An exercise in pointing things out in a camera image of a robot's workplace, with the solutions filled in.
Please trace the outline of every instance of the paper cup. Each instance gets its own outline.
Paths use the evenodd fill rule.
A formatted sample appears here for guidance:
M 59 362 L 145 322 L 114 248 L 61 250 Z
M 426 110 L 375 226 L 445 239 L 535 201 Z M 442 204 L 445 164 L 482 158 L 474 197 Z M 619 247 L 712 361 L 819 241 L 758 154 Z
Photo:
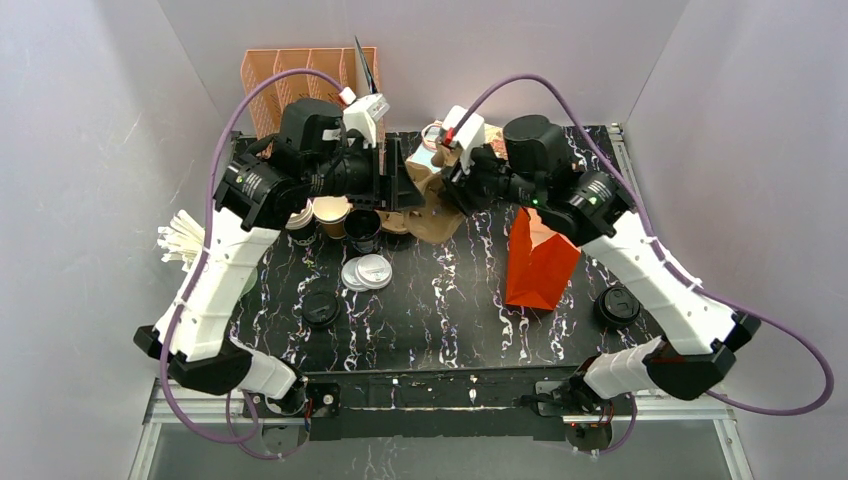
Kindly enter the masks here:
M 345 197 L 319 197 L 312 202 L 315 219 L 332 239 L 345 237 L 344 220 L 350 211 L 350 203 Z
M 292 242 L 301 247 L 311 245 L 315 241 L 318 236 L 318 226 L 315 224 L 312 200 L 306 201 L 306 208 L 300 213 L 292 214 L 286 223 L 286 231 Z
M 380 214 L 371 210 L 354 210 L 344 221 L 348 242 L 359 253 L 373 253 L 380 233 Z

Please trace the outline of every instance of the red clip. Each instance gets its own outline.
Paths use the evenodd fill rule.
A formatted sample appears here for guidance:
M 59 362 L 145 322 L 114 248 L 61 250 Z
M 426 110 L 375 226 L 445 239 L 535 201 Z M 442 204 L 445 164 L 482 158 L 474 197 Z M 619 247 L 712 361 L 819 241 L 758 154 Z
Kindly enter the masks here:
M 448 129 L 448 133 L 445 134 L 445 141 L 442 142 L 442 145 L 446 147 L 450 147 L 451 143 L 453 143 L 453 127 Z

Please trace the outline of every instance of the stack of cup lids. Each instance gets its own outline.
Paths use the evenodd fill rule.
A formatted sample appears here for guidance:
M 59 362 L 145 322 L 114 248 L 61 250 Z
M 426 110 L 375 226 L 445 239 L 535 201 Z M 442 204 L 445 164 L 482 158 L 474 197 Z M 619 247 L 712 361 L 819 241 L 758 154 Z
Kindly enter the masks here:
M 306 208 L 299 213 L 293 213 L 286 222 L 286 230 L 289 237 L 296 245 L 306 247 L 311 245 L 316 238 L 318 227 L 313 220 L 312 200 L 306 201 Z
M 351 259 L 342 267 L 342 283 L 354 292 L 379 290 L 392 280 L 392 266 L 380 255 Z

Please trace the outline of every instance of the brown paper cup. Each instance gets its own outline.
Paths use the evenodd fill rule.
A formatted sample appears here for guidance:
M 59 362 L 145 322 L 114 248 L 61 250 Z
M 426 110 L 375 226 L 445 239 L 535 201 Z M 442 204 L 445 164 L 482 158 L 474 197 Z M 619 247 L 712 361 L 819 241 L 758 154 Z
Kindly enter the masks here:
M 345 238 L 344 220 L 351 206 L 345 197 L 318 197 L 312 202 L 312 212 L 327 236 Z

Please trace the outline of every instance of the gray wall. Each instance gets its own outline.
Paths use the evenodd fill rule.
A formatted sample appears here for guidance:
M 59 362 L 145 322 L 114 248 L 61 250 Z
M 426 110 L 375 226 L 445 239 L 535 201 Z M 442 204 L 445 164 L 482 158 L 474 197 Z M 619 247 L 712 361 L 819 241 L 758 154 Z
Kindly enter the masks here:
M 587 122 L 621 122 L 687 0 L 159 0 L 225 118 L 244 95 L 248 48 L 378 48 L 393 130 L 422 128 L 517 72 L 541 73 Z M 565 119 L 537 85 L 514 85 L 481 113 Z M 250 121 L 240 124 L 253 131 Z
M 837 376 L 800 418 L 740 415 L 757 478 L 845 478 L 848 457 L 848 5 L 693 1 L 627 123 L 664 242 L 715 290 L 801 329 Z M 734 397 L 806 403 L 822 375 L 764 329 L 727 381 Z
M 125 478 L 132 334 L 181 278 L 156 227 L 199 213 L 223 122 L 155 0 L 2 2 L 0 72 L 3 477 Z

